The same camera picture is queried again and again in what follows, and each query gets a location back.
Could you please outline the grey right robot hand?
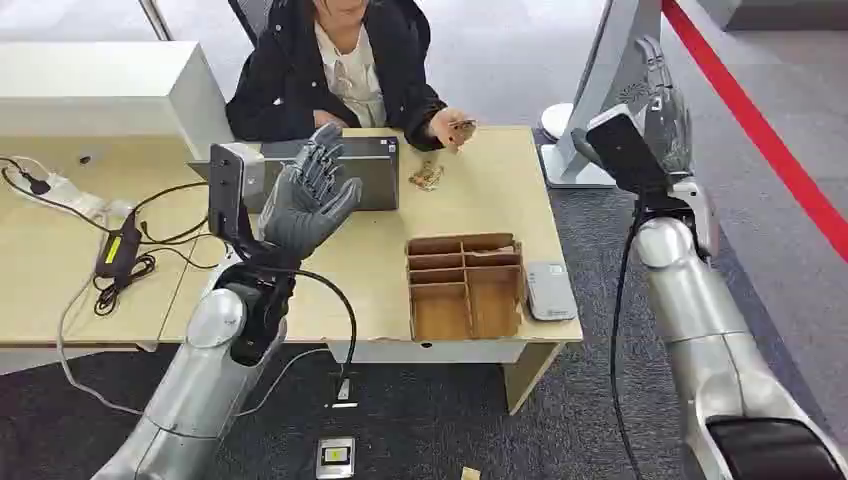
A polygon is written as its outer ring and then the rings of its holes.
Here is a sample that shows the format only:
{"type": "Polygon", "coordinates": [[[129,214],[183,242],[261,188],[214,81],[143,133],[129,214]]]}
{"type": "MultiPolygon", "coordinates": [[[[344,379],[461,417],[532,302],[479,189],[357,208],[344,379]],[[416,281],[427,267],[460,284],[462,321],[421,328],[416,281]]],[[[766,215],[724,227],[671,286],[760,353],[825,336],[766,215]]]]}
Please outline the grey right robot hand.
{"type": "Polygon", "coordinates": [[[636,40],[643,54],[649,86],[643,138],[664,172],[691,175],[692,138],[690,113],[658,40],[643,36],[636,40]]]}

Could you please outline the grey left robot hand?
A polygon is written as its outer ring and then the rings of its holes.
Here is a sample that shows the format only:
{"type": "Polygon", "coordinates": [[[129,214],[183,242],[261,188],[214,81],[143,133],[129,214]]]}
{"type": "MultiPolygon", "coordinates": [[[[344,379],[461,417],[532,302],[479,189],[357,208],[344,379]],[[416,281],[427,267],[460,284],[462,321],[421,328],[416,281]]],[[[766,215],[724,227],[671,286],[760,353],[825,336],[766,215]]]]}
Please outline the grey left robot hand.
{"type": "Polygon", "coordinates": [[[308,258],[358,207],[362,181],[354,177],[336,185],[341,139],[338,124],[321,126],[277,176],[260,215],[263,241],[274,246],[275,256],[291,262],[308,258]]]}

